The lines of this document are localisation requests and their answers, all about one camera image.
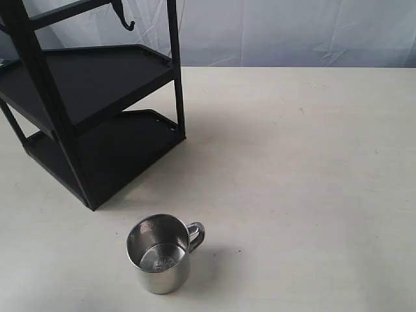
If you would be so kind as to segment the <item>black metal shelf rack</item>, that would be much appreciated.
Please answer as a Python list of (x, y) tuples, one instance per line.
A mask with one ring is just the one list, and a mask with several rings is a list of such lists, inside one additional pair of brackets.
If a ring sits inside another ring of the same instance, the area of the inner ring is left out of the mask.
[(91, 210), (186, 137), (175, 1), (170, 56), (141, 44), (41, 48), (38, 29), (101, 6), (30, 17), (22, 1), (1, 2), (18, 54), (1, 67), (1, 110), (26, 153)]

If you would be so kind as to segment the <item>black curved hook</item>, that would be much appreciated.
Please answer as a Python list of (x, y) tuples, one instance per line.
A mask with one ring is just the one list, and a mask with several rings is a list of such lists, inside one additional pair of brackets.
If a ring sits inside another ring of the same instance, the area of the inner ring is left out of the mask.
[(122, 0), (110, 0), (110, 3), (122, 26), (127, 31), (133, 31), (135, 28), (135, 21), (131, 21), (130, 23), (126, 22)]

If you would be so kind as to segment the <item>stainless steel mug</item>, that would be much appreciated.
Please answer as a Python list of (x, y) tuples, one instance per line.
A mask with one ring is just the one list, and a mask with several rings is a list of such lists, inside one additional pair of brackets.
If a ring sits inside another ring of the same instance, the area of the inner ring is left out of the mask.
[(190, 254), (204, 238), (200, 222), (186, 225), (170, 214), (154, 214), (130, 230), (126, 252), (143, 288), (153, 294), (168, 294), (186, 282)]

